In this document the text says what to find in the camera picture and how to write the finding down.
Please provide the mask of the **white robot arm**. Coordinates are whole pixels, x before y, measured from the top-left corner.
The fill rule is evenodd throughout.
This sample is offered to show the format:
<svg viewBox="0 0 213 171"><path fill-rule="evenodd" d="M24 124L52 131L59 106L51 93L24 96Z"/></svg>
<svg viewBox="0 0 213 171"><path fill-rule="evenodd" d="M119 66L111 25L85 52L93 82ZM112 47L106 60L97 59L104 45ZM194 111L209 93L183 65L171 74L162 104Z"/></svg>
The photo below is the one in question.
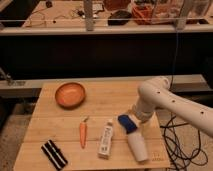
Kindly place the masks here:
<svg viewBox="0 0 213 171"><path fill-rule="evenodd" d="M173 94L167 77L142 81L137 92L138 100L128 112L142 123L153 116L156 108L163 108L213 138L213 108Z"/></svg>

